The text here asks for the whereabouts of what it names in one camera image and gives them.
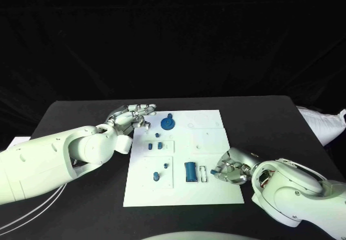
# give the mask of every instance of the small blue piece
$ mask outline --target small blue piece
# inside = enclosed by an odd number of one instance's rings
[[[195,182],[197,176],[195,176],[195,163],[194,162],[185,162],[184,163],[184,169],[185,169],[185,182]]]
[[[211,175],[214,175],[214,174],[217,174],[217,173],[218,173],[217,171],[210,170],[210,174],[211,174]]]
[[[172,120],[171,114],[168,113],[167,117],[159,121],[159,127],[164,130],[169,130],[169,129],[172,129],[174,126],[175,126],[175,122]]]
[[[156,182],[159,179],[159,175],[156,173],[156,171],[152,173],[152,180]]]

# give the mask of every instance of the white panel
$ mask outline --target white panel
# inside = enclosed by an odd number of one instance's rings
[[[174,128],[162,130],[159,123],[168,113],[172,115]],[[133,129],[123,207],[242,204],[240,187],[217,180],[210,174],[229,149],[218,110],[158,111],[154,116],[145,116],[145,120],[151,123],[151,129]],[[152,150],[146,150],[148,142],[154,143]],[[154,150],[155,142],[162,142],[162,146],[165,143],[164,154],[162,149]],[[162,164],[168,158],[171,168],[167,169],[171,171],[172,184],[171,188],[164,188],[155,185],[152,177],[154,172],[158,172],[155,169],[164,169]],[[195,163],[197,182],[185,182],[187,162]],[[201,182],[200,166],[204,166],[207,182]],[[161,174],[156,183],[164,180],[161,184],[167,186],[164,172]]]

